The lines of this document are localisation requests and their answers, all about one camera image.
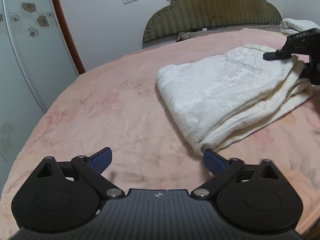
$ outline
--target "white blanket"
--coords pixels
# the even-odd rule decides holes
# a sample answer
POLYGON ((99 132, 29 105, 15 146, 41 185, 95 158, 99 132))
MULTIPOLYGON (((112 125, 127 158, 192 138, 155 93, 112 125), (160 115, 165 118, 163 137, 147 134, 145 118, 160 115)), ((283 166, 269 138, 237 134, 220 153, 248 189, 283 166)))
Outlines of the white blanket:
POLYGON ((298 79, 296 55, 265 61, 274 49, 247 44, 195 63, 168 65, 156 77, 160 93, 194 151, 217 151, 288 113, 312 96, 298 79))
POLYGON ((280 32, 285 35, 292 35, 299 32, 307 31, 313 28, 320 29, 320 26, 308 20, 294 20, 285 18, 280 23, 280 32))

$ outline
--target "round metal bolt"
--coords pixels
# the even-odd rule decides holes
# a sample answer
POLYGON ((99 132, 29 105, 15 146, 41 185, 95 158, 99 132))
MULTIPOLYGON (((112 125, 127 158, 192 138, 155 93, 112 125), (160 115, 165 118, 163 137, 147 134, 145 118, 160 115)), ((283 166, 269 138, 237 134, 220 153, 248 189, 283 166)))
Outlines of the round metal bolt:
POLYGON ((194 191, 194 194, 199 196, 199 197, 205 197, 207 195, 209 195, 209 190, 207 189, 204 189, 204 188, 197 188, 195 191, 194 191))
POLYGON ((119 197, 122 191, 119 190, 118 188, 111 188, 111 189, 108 189, 106 193, 109 197, 119 197))

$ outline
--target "flower decal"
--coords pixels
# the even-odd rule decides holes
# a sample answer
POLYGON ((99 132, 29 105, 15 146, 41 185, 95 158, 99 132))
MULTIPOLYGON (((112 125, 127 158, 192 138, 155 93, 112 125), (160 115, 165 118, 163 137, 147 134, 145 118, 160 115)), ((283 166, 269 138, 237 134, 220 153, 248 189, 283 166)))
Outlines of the flower decal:
POLYGON ((39 36, 39 31, 35 28, 29 28, 28 31, 30 32, 29 35, 31 37, 39 36))
POLYGON ((34 3, 24 2, 22 3, 22 8, 25 9, 27 12, 36 11, 36 5, 34 3))
POLYGON ((49 18, 53 18, 53 13, 47 13, 47 16, 48 16, 49 18))
POLYGON ((20 22, 20 16, 19 15, 11 15, 10 16, 10 22, 20 22))
POLYGON ((43 15, 39 16, 37 22, 39 23, 39 25, 41 27, 48 27, 49 26, 46 16, 43 16, 43 15))

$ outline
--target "brown wooden trim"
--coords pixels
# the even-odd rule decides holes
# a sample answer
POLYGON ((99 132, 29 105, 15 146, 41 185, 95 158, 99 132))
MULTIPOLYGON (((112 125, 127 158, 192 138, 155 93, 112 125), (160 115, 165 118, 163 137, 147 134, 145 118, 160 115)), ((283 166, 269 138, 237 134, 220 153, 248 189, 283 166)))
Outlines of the brown wooden trim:
POLYGON ((64 17, 64 14, 63 14, 63 10, 62 10, 61 4, 60 4, 60 0, 52 0, 52 3, 53 3, 54 10, 55 10, 57 18, 58 18, 57 20, 58 20, 60 28, 62 30, 63 37, 64 37, 64 39, 66 41, 66 44, 68 46, 68 49, 70 51, 71 57, 73 59, 73 62, 75 63, 79 74, 83 74, 86 71, 85 71, 85 68, 84 68, 84 66, 82 64, 82 61, 81 61, 80 57, 79 57, 78 51, 76 49, 76 46, 75 46, 75 44, 73 42, 71 33, 70 33, 68 25, 67 25, 67 21, 66 21, 66 19, 64 17))

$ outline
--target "pink bedspread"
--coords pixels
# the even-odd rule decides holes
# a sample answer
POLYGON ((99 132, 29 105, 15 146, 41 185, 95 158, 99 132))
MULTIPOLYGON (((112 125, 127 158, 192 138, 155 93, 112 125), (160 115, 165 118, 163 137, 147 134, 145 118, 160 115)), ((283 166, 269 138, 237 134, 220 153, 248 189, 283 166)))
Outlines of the pink bedspread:
MULTIPOLYGON (((141 51, 81 75, 40 120, 13 164, 0 202, 0 239, 18 227, 12 198, 48 155, 69 161, 111 147, 114 157, 103 173, 120 188, 192 190, 210 178, 176 127, 155 85, 158 69, 195 62, 256 43, 281 48, 286 37, 262 30, 212 34, 141 51)), ((219 153, 257 164, 272 159, 303 200, 297 231, 320 216, 320 93, 282 119, 219 153)))

